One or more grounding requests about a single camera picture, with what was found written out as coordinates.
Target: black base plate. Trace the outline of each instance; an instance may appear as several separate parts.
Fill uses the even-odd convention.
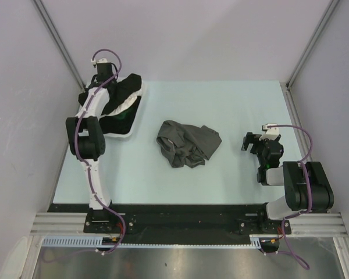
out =
[[[83,232],[86,234],[111,234],[116,231],[118,217],[106,209],[88,209]]]
[[[250,234],[277,234],[280,221],[265,218],[266,205],[112,205],[125,213],[123,243],[158,245],[250,244]],[[49,212],[88,212],[88,205],[52,204]],[[119,233],[110,226],[108,233]],[[285,227],[290,234],[290,227]],[[95,233],[106,233],[105,230]]]

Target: black cloth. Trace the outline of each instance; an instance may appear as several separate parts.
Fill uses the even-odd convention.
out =
[[[204,165],[222,142],[219,133],[207,126],[199,128],[172,120],[163,122],[156,141],[172,167],[191,168]]]
[[[110,100],[104,107],[102,115],[108,115],[120,106],[132,93],[141,89],[142,79],[138,74],[130,74],[124,80],[109,87]],[[84,105],[87,100],[88,92],[79,95],[79,104]],[[125,111],[115,116],[104,116],[100,118],[104,134],[121,134],[125,135],[130,132],[141,97],[138,96],[136,101]]]
[[[140,90],[141,86],[141,76],[139,76],[138,74],[130,74],[127,78],[115,84],[115,86],[110,87],[110,100],[104,107],[102,115],[108,115],[109,113],[112,113],[118,106],[124,103],[124,101],[132,93]],[[87,97],[88,92],[79,94],[79,104],[83,106],[87,100]]]

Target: metal plate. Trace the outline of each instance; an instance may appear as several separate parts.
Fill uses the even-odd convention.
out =
[[[291,239],[296,253],[311,266],[305,271],[289,256],[263,256],[256,249],[117,249],[112,255],[81,253],[65,261],[45,264],[41,260],[33,279],[91,278],[344,278],[331,238]],[[46,249],[52,259],[74,248]],[[282,242],[281,250],[287,250]]]

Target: gray cloth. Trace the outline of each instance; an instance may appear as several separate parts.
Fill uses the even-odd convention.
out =
[[[156,141],[172,167],[185,164],[191,168],[204,165],[204,159],[209,160],[222,142],[219,133],[207,126],[199,128],[171,120],[163,122]]]

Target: light blue table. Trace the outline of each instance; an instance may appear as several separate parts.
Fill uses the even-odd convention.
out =
[[[274,201],[283,187],[257,183],[257,157],[241,151],[246,132],[290,124],[277,81],[149,82],[138,129],[127,141],[106,139],[102,180],[113,203],[242,204]],[[206,125],[222,143],[205,166],[170,167],[156,135],[163,121]],[[301,158],[293,129],[281,128],[283,160]],[[80,163],[67,151],[54,203],[88,203]]]

